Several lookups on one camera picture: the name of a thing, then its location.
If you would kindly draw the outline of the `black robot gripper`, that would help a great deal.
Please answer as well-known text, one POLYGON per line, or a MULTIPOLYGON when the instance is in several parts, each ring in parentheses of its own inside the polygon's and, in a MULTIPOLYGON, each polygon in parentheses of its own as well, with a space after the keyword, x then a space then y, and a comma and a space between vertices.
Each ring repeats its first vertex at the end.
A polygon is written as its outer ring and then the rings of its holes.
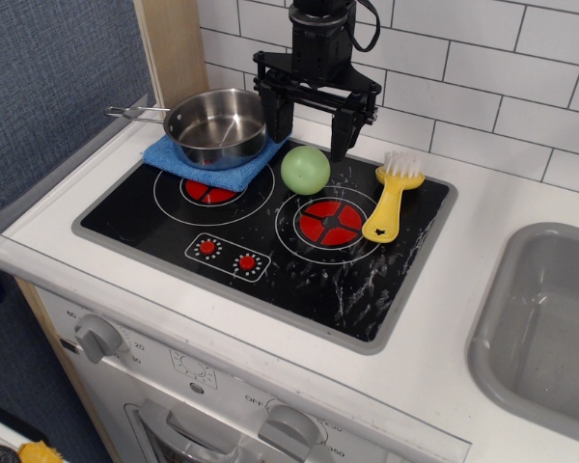
POLYGON ((355 37, 354 14, 291 14, 291 52, 258 51, 255 89, 260 95, 268 135, 282 142, 292 131, 294 104, 333 114, 331 161, 340 162, 363 124, 376 119, 381 86, 353 67, 352 54, 374 49, 381 23, 370 42, 355 37))

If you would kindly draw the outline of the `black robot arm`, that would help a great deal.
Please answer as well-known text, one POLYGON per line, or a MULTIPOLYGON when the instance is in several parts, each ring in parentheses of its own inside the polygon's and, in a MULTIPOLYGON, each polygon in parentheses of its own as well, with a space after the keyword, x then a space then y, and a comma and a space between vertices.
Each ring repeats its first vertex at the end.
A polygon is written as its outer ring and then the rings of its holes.
POLYGON ((352 54, 374 49, 381 32, 379 14, 370 1, 294 1, 289 20, 291 52, 253 56, 268 134, 276 142, 290 135, 296 104, 323 111, 332 116, 330 156, 339 162, 355 146, 362 127, 376 120, 382 87, 354 68, 352 54), (375 20, 365 46, 355 36, 359 4, 375 20))

